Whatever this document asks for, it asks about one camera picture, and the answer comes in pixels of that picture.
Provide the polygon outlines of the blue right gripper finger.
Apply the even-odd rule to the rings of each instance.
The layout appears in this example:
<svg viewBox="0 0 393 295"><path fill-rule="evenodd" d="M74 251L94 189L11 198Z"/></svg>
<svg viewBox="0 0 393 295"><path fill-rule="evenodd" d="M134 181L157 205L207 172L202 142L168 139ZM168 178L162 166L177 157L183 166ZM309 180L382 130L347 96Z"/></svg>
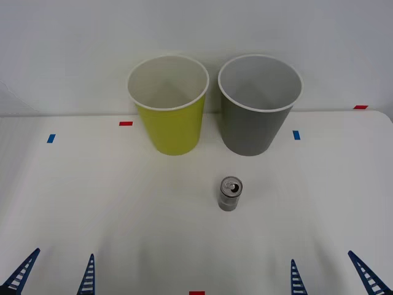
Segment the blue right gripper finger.
<svg viewBox="0 0 393 295"><path fill-rule="evenodd" d="M369 268L360 257L354 252L348 251L348 256L352 261L365 289L369 295L388 295L392 290Z"/></svg>
<svg viewBox="0 0 393 295"><path fill-rule="evenodd" d="M295 260L291 260L291 271L290 271L290 287L291 295L307 295L307 290L303 284L302 278L298 271Z"/></svg>

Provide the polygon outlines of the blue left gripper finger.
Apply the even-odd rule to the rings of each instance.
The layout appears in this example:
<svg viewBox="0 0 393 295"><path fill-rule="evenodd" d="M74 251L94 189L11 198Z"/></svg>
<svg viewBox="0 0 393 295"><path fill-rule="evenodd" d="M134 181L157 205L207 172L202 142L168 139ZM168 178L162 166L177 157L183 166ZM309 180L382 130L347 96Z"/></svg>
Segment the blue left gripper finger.
<svg viewBox="0 0 393 295"><path fill-rule="evenodd" d="M77 295L95 295L95 257L91 254Z"/></svg>
<svg viewBox="0 0 393 295"><path fill-rule="evenodd" d="M28 276L40 252L40 248L36 248L17 267L12 275L1 285L1 295L21 295Z"/></svg>

